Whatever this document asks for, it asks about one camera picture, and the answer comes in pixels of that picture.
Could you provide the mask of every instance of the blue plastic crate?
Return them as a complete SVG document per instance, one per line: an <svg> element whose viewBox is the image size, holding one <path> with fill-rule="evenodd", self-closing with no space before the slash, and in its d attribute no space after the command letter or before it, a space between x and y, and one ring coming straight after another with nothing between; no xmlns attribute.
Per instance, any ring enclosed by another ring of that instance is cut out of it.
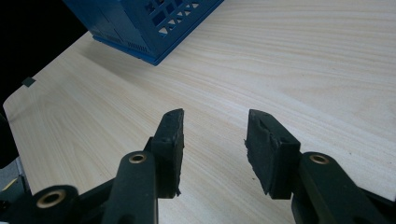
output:
<svg viewBox="0 0 396 224"><path fill-rule="evenodd" d="M93 38L160 63L223 0L64 0Z"/></svg>

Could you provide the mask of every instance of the wooden table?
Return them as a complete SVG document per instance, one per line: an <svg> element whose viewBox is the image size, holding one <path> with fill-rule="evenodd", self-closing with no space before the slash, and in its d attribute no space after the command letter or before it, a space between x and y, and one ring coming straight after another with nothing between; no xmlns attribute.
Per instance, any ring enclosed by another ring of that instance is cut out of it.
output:
<svg viewBox="0 0 396 224"><path fill-rule="evenodd" d="M160 222L292 223L248 163L255 108L395 199L393 0L226 0L158 66L85 34L34 79L4 104L33 193L104 183L184 108L182 194L160 200Z"/></svg>

